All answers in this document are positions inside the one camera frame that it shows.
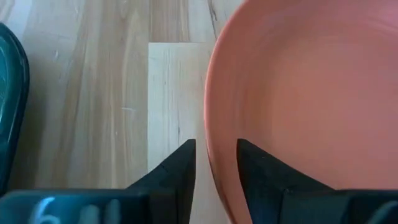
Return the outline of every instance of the dark teal plastic tray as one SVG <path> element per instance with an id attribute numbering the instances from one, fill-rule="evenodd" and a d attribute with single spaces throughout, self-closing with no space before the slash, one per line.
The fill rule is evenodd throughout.
<path id="1" fill-rule="evenodd" d="M 0 193 L 14 160 L 29 91 L 29 64 L 17 37 L 0 23 Z"/>

